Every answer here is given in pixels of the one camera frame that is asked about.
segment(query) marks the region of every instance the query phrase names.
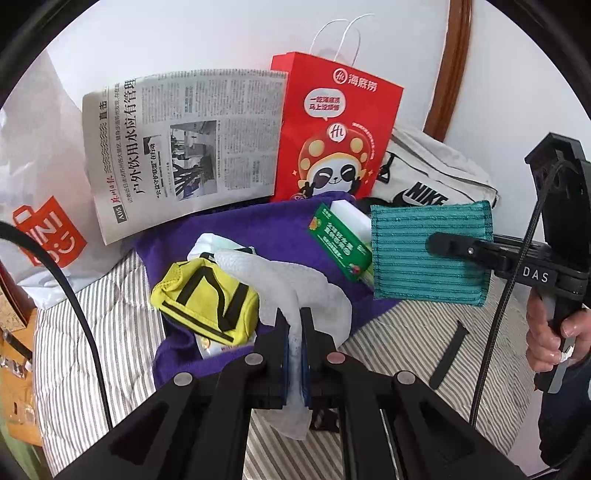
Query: cardboard box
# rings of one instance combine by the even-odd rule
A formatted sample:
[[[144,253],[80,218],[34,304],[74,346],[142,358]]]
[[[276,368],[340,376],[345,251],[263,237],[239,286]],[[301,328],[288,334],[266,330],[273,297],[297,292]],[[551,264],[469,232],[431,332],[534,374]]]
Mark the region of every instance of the cardboard box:
[[[13,332],[26,327],[27,325],[25,325],[25,323],[12,309],[12,306],[5,297],[4,293],[0,292],[0,329]]]

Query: finger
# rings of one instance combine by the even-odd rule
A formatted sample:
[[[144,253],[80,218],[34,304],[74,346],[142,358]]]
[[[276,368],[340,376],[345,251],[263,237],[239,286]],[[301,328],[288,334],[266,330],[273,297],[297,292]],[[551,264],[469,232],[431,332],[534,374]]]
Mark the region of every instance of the finger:
[[[583,309],[573,313],[562,322],[561,330],[565,338],[591,339],[591,311]]]
[[[542,360],[538,360],[533,353],[531,352],[531,350],[528,348],[526,353],[525,353],[525,357],[527,358],[527,362],[530,365],[530,368],[537,373],[540,372],[549,372],[554,368],[554,365],[543,362]]]
[[[552,331],[550,325],[548,325],[548,321],[530,321],[528,318],[528,324],[531,334],[540,346],[552,351],[560,349],[560,337]]]
[[[553,351],[560,348],[560,337],[548,325],[544,302],[533,288],[527,300],[527,314],[525,318],[530,326],[531,333],[541,346]]]
[[[576,337],[573,355],[569,365],[573,365],[587,356],[591,350],[591,312],[580,310],[567,318],[561,326],[566,338]]]
[[[530,347],[530,353],[537,360],[546,364],[558,365],[560,363],[560,351],[559,350],[548,350],[542,347],[534,338],[531,332],[527,332],[525,341]]]
[[[529,322],[548,323],[546,307],[538,293],[532,288],[527,299],[527,317]]]

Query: teal cloth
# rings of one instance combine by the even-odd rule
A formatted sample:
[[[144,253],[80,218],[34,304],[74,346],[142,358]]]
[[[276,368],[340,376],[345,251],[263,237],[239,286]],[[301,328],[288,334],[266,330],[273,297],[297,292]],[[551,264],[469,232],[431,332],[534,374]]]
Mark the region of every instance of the teal cloth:
[[[435,232],[492,240],[491,205],[371,209],[374,296],[484,305],[491,272],[470,262],[427,252]]]

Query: black strap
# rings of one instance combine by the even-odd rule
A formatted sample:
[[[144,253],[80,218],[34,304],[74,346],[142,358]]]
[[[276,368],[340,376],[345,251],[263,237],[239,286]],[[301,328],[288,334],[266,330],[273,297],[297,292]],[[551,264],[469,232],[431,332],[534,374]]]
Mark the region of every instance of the black strap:
[[[255,249],[253,247],[235,248],[234,250],[236,250],[237,252],[244,252],[247,254],[254,254],[254,252],[255,252]],[[199,258],[204,258],[205,260],[209,260],[210,262],[214,262],[214,263],[216,262],[213,257],[213,253],[211,253],[211,252],[202,252],[201,255],[199,255]]]
[[[376,197],[365,197],[355,202],[355,206],[365,215],[371,216],[371,206],[380,205],[382,207],[391,207],[392,204]]]
[[[392,152],[388,153],[390,153],[390,158],[388,159],[387,163],[379,168],[377,178],[378,181],[386,184],[390,182],[390,167],[392,166],[392,162],[394,162],[394,158],[398,158],[397,155],[393,154]]]
[[[203,265],[195,270],[193,275],[191,275],[191,278],[189,278],[188,282],[181,290],[181,293],[178,294],[177,303],[186,305],[202,279],[205,279],[207,283],[209,283],[217,292],[217,327],[222,332],[234,330],[234,328],[236,328],[236,324],[238,323],[238,319],[240,318],[242,306],[246,300],[248,285],[245,285],[244,283],[238,284],[238,287],[236,288],[236,291],[234,292],[234,295],[232,296],[232,299],[228,305],[228,311],[226,311],[226,314],[224,315],[226,302],[223,290],[217,281],[213,269]]]
[[[452,367],[452,363],[456,358],[457,353],[460,351],[460,347],[462,346],[462,342],[467,333],[468,330],[466,330],[466,327],[464,327],[461,322],[458,322],[456,333],[453,334],[452,340],[449,342],[441,360],[439,360],[439,364],[435,367],[435,371],[429,379],[429,387],[433,390],[439,388],[439,385],[443,382],[447,372]]]
[[[205,323],[200,322],[199,320],[191,317],[190,315],[187,315],[185,312],[183,312],[182,310],[176,308],[174,305],[172,305],[171,303],[168,303],[166,300],[164,300],[162,302],[162,306],[165,308],[168,308],[171,312],[174,312],[176,315],[179,315],[180,317],[183,317],[185,320],[187,320],[188,322],[194,324],[195,326],[207,331],[210,333],[210,335],[205,335],[200,333],[200,335],[203,336],[207,336],[207,338],[211,338],[212,340],[219,340],[220,338],[223,338],[224,340],[227,340],[229,342],[233,342],[234,338],[232,338],[231,336],[222,333],[222,332],[218,332],[215,329],[211,328],[209,325],[206,325]],[[177,319],[175,319],[174,317],[172,317],[172,315],[168,314],[167,318],[169,319],[173,319],[176,321],[176,323],[182,325],[181,322],[179,322]]]

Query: bed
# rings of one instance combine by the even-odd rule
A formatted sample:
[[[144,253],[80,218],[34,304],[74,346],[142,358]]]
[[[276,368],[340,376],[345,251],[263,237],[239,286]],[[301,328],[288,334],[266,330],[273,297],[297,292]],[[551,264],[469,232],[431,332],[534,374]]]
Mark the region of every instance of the bed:
[[[428,381],[461,321],[469,331],[438,394],[464,418],[503,281],[493,277],[483,308],[402,301],[365,325],[341,350],[369,369],[402,369]],[[97,340],[113,420],[120,422],[154,391],[151,363],[164,329],[150,305],[145,268],[130,253],[108,275],[77,294]],[[533,388],[525,360],[525,314],[511,299],[497,340],[478,429],[509,452]],[[44,451],[57,474],[107,431],[90,350],[68,302],[38,312],[34,339],[35,402]],[[305,442],[279,436],[256,411],[243,475],[247,479],[340,479],[339,437],[310,432]]]

